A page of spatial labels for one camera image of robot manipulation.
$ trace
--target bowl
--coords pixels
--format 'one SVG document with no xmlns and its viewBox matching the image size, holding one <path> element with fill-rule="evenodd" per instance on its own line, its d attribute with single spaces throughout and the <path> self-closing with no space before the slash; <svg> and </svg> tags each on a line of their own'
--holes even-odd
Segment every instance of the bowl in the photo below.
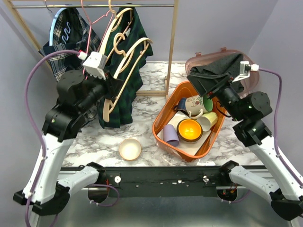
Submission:
<svg viewBox="0 0 303 227">
<path fill-rule="evenodd" d="M 135 139 L 126 139 L 119 146 L 119 153 L 127 161 L 133 161 L 141 154 L 141 144 Z"/>
<path fill-rule="evenodd" d="M 177 125 L 177 134 L 183 141 L 195 143 L 202 137 L 203 130 L 199 122 L 192 119 L 184 119 Z"/>
</svg>

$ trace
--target gray floor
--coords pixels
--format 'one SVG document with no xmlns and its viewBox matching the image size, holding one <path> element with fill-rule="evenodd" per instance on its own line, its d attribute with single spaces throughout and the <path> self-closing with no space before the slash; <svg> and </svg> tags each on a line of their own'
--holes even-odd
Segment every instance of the gray floor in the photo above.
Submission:
<svg viewBox="0 0 303 227">
<path fill-rule="evenodd" d="M 39 227 L 53 217 L 40 218 Z M 217 198 L 122 198 L 109 208 L 89 203 L 87 191 L 75 194 L 56 227 L 290 227 L 261 197 L 251 193 L 240 203 Z"/>
</svg>

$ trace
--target yellow bowl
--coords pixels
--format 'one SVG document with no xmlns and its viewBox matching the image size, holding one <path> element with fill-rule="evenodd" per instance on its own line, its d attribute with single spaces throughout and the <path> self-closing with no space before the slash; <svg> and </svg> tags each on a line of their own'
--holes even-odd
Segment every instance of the yellow bowl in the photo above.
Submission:
<svg viewBox="0 0 303 227">
<path fill-rule="evenodd" d="M 184 119 L 177 125 L 178 136 L 186 142 L 197 142 L 203 130 L 199 122 L 192 119 Z"/>
</svg>

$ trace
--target orange bin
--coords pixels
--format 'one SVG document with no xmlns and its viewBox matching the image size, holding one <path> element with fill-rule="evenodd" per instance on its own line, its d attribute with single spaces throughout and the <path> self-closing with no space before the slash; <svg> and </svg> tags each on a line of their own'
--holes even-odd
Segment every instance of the orange bin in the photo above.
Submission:
<svg viewBox="0 0 303 227">
<path fill-rule="evenodd" d="M 207 155 L 209 153 L 210 149 L 212 148 L 215 139 L 218 136 L 218 133 L 224 122 L 225 116 L 223 114 L 221 114 L 217 110 L 217 108 L 220 111 L 222 111 L 223 113 L 225 113 L 226 110 L 225 110 L 225 108 L 220 107 L 219 104 L 217 105 L 217 108 L 216 108 L 216 103 L 218 101 L 218 99 L 216 97 L 214 97 L 212 100 L 214 103 L 213 112 L 217 113 L 218 122 L 216 125 L 214 125 L 211 128 L 211 133 L 210 133 L 209 137 L 207 138 L 205 143 L 202 145 L 202 147 L 199 149 L 199 151 L 196 153 L 196 155 L 193 156 L 193 155 L 189 155 L 189 154 L 183 152 L 182 150 L 164 142 L 157 135 L 163 129 L 163 127 L 176 114 L 174 107 L 178 104 L 179 100 L 181 98 L 189 98 L 191 96 L 196 96 L 196 95 L 198 95 L 198 93 L 196 92 L 196 90 L 194 89 L 194 87 L 191 85 L 191 83 L 189 81 L 180 83 L 176 87 L 176 89 L 172 93 L 171 97 L 168 99 L 165 106 L 162 108 L 157 119 L 155 120 L 155 122 L 152 125 L 152 133 L 153 133 L 154 137 L 156 138 L 157 146 L 159 148 L 161 148 L 162 150 L 165 150 L 169 153 L 179 156 L 180 158 L 182 158 L 183 160 L 185 160 L 187 162 L 191 162 L 197 158 L 201 158 L 201 157 L 204 157 L 205 155 Z"/>
</svg>

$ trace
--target mug handle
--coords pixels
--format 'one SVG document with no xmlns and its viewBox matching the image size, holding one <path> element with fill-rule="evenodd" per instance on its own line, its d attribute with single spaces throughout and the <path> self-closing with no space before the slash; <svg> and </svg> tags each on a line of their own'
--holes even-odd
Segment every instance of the mug handle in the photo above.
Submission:
<svg viewBox="0 0 303 227">
<path fill-rule="evenodd" d="M 190 117 L 191 119 L 196 120 L 196 119 L 198 119 L 199 117 L 201 117 L 201 116 L 203 115 L 203 110 L 200 109 L 200 113 L 199 113 L 197 116 L 192 117 L 190 111 L 188 112 L 188 115 L 189 115 L 189 117 Z"/>
</svg>

